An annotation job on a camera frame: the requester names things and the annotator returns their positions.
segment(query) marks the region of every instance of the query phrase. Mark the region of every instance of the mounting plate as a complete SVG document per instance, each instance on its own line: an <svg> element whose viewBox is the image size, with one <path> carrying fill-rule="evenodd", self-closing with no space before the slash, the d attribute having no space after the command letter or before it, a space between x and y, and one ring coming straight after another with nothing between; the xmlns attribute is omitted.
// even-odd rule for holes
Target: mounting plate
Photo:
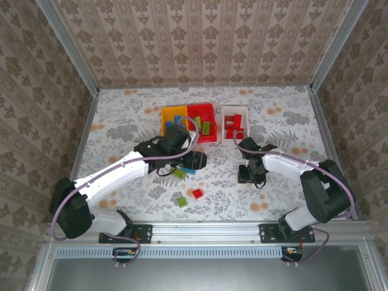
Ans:
<svg viewBox="0 0 388 291"><path fill-rule="evenodd" d="M152 225L151 224L135 224L133 226L132 235L130 238L137 240L141 244L150 244L152 240ZM99 234L98 242L100 244L125 244L122 239L115 239L106 236L103 233Z"/></svg>
<svg viewBox="0 0 388 291"><path fill-rule="evenodd" d="M298 231L297 235L285 240L279 236L279 224L267 223L259 224L260 240L262 244L274 244L274 243L300 243L301 238L303 243L315 243L315 236L312 227L306 226Z"/></svg>

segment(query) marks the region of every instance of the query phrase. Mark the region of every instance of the plastic bin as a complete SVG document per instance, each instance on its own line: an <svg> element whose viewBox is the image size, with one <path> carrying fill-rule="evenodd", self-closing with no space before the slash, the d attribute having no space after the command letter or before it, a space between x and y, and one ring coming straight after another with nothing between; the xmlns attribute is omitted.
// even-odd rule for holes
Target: plastic bin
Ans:
<svg viewBox="0 0 388 291"><path fill-rule="evenodd" d="M210 133L209 135L202 135L199 133L198 142L215 142L217 141L217 123L214 115L214 107L211 103L206 104L194 104L187 106L187 116L195 119L197 116L201 118L201 124L204 121L210 121ZM189 130L194 130L194 125L190 122Z"/></svg>
<svg viewBox="0 0 388 291"><path fill-rule="evenodd" d="M162 124L161 124L161 133L164 136L166 132L166 122L171 121L174 124L174 117L176 115L187 116L187 106L174 106L174 107L163 107L162 108ZM189 124L188 120L183 120L183 124Z"/></svg>
<svg viewBox="0 0 388 291"><path fill-rule="evenodd" d="M226 129L225 129L225 116L234 116L235 114L241 115L241 127L247 136L250 136L249 130L249 119L248 119L248 107L246 106L223 106L221 110L221 124L222 124L222 132L221 132L221 142L225 145L234 145L233 139L226 138ZM237 143L242 141L242 139L236 139Z"/></svg>

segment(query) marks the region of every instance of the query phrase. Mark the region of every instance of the blue block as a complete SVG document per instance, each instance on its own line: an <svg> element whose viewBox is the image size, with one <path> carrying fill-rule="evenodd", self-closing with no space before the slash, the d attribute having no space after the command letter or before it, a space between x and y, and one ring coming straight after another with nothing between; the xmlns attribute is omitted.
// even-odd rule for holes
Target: blue block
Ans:
<svg viewBox="0 0 388 291"><path fill-rule="evenodd" d="M181 119L180 115L175 115L175 117L174 117L174 124L178 124L180 119Z"/></svg>
<svg viewBox="0 0 388 291"><path fill-rule="evenodd" d="M181 167L181 170L191 175L195 175L195 172L196 172L196 170L183 168L183 167Z"/></svg>
<svg viewBox="0 0 388 291"><path fill-rule="evenodd" d="M166 129L168 130L171 126L172 126L172 122L171 121L167 121L166 122Z"/></svg>

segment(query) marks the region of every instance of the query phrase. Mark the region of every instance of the red tray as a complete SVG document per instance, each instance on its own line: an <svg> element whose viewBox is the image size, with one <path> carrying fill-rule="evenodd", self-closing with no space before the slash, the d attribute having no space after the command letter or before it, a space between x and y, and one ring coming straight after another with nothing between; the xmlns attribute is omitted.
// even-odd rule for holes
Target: red tray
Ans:
<svg viewBox="0 0 388 291"><path fill-rule="evenodd" d="M214 116L213 104L188 105L187 116L192 119L199 116L201 118L201 124L203 124L204 121L210 121L210 133L209 135L202 135L202 132L199 132L199 143L217 141L217 123ZM189 130L195 130L194 125L191 122L189 122Z"/></svg>

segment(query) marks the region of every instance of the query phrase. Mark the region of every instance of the table surface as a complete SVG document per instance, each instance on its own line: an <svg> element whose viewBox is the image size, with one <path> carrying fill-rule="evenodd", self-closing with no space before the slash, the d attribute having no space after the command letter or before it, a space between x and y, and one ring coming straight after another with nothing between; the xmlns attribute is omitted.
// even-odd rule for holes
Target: table surface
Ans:
<svg viewBox="0 0 388 291"><path fill-rule="evenodd" d="M96 207L121 209L135 221L256 221L277 220L300 206L300 184L277 173L267 174L267 185L237 184L244 160L233 145L221 144L222 105L249 107L250 135L261 146L274 144L287 153L326 159L308 87L194 87L169 89L101 90L78 177L117 161L141 141L160 134L161 107L211 102L218 123L218 142L195 150L208 156L206 168L183 181L155 172L116 189ZM201 189L196 200L192 191ZM179 208L178 198L188 206Z"/></svg>

